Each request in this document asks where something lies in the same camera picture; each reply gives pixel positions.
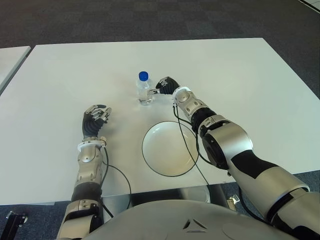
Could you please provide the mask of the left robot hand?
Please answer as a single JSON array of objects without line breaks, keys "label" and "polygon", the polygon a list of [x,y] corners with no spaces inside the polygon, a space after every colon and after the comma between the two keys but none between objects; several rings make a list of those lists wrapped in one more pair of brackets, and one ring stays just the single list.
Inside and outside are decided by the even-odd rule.
[{"label": "left robot hand", "polygon": [[112,108],[103,104],[90,106],[83,114],[82,134],[83,138],[98,137],[100,129],[107,124]]}]

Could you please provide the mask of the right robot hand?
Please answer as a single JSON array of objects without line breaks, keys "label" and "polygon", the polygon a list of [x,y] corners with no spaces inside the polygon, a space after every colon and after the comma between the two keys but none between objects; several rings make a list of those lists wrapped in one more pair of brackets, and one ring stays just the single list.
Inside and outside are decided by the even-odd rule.
[{"label": "right robot hand", "polygon": [[167,76],[162,78],[155,86],[154,89],[147,91],[149,95],[172,95],[180,85],[171,77]]}]

